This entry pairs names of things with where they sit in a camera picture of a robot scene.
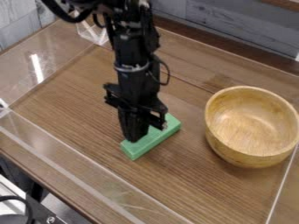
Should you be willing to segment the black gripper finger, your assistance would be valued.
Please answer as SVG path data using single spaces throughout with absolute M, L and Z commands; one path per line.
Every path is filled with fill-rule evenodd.
M 117 117 L 125 140 L 131 143 L 137 142 L 148 133 L 147 114 L 117 108 Z
M 164 130 L 167 126 L 165 113 L 151 111 L 148 114 L 148 122 L 151 126 L 157 128 L 159 130 Z

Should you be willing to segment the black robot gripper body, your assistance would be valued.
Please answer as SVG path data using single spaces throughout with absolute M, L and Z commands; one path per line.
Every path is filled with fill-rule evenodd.
M 159 99 L 160 86 L 167 86 L 168 81 L 161 82 L 159 68 L 140 70 L 116 69 L 117 83 L 105 83 L 105 103 L 116 108 L 121 116 L 131 114 L 145 116 L 152 112 L 163 115 L 168 108 Z

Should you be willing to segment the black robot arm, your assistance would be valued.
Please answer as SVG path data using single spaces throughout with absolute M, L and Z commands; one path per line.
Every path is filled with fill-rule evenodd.
M 160 87 L 169 81 L 160 78 L 167 64 L 156 56 L 160 35 L 155 28 L 152 5 L 148 0 L 65 0 L 79 10 L 76 17 L 61 18 L 79 23 L 92 17 L 107 30 L 115 52 L 116 83 L 107 83 L 105 102 L 117 109 L 125 140 L 136 142 L 151 127 L 160 129 L 168 108 L 159 99 Z

